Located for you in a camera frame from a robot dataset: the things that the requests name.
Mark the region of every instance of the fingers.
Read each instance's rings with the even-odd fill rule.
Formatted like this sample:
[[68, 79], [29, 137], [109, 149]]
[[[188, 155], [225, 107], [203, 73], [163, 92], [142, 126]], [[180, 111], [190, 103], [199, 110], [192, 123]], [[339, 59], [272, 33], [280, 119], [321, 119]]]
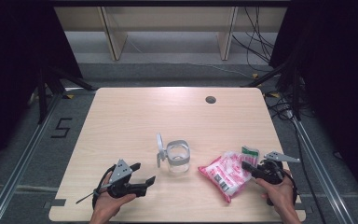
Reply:
[[290, 186], [293, 186], [293, 182], [289, 177], [292, 177], [292, 173], [289, 170], [284, 169], [284, 171], [286, 172], [286, 176], [283, 179], [283, 184], [287, 184]]
[[120, 206], [124, 203], [129, 203], [130, 201], [134, 200], [136, 198], [136, 194], [127, 194], [123, 197], [118, 199], [118, 202], [120, 203]]
[[272, 186], [271, 186], [271, 184], [269, 182], [267, 182], [267, 181], [265, 181], [264, 179], [261, 179], [261, 178], [257, 178], [255, 180], [255, 183], [260, 185], [261, 187], [263, 187], [267, 191], [269, 191], [269, 189], [272, 188]]
[[105, 179], [103, 180], [103, 185], [109, 183], [110, 176], [112, 175], [112, 172], [107, 173]]
[[261, 197], [264, 198], [264, 199], [268, 199], [269, 195], [267, 193], [263, 193], [263, 194], [261, 194]]

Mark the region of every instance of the snack bag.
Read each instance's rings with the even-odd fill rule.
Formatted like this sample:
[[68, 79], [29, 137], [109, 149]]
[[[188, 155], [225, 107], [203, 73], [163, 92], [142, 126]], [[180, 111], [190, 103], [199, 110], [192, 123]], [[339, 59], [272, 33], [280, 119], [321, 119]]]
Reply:
[[229, 151], [212, 161], [209, 166], [200, 166], [199, 171], [217, 186], [226, 202], [231, 203], [231, 198], [240, 192], [244, 188], [245, 182], [252, 177], [249, 172], [241, 168], [242, 161], [256, 165], [257, 159], [258, 151], [257, 156], [254, 153]]

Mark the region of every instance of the wrist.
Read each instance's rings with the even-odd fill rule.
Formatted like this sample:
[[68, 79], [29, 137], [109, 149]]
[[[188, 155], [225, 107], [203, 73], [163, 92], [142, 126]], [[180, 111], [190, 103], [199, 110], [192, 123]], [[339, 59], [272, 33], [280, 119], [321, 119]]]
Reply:
[[277, 207], [276, 211], [280, 215], [283, 223], [285, 224], [301, 223], [298, 218], [295, 207], [291, 204], [283, 207]]
[[109, 220], [104, 220], [101, 218], [102, 216], [98, 214], [98, 212], [94, 211], [91, 216], [91, 220], [89, 221], [89, 224], [107, 224], [109, 223]]

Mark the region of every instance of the table hole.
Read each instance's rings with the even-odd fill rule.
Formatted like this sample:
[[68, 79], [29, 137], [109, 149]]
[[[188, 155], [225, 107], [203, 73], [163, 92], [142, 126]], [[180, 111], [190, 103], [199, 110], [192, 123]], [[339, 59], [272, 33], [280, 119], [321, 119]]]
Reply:
[[205, 98], [205, 101], [208, 103], [208, 104], [214, 104], [216, 103], [216, 98], [214, 98], [213, 96], [207, 96]]

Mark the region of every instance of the wooden table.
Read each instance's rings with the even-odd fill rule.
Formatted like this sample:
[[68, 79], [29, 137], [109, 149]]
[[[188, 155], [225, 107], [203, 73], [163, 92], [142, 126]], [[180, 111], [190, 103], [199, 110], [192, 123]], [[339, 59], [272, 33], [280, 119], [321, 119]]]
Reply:
[[[206, 97], [213, 96], [214, 104]], [[157, 167], [156, 134], [164, 145], [186, 140], [191, 150], [190, 168], [173, 174], [168, 162]], [[77, 140], [56, 200], [53, 221], [87, 221], [92, 214], [91, 193], [105, 170], [124, 159], [141, 169], [130, 183], [156, 182], [145, 197], [121, 207], [112, 220], [123, 222], [257, 222], [279, 221], [273, 207], [260, 198], [263, 190], [250, 180], [244, 191], [226, 203], [217, 188], [200, 174], [226, 151], [255, 147], [261, 155], [282, 152], [278, 136], [259, 89], [249, 88], [102, 88], [95, 95]], [[297, 211], [300, 219], [305, 212]]]

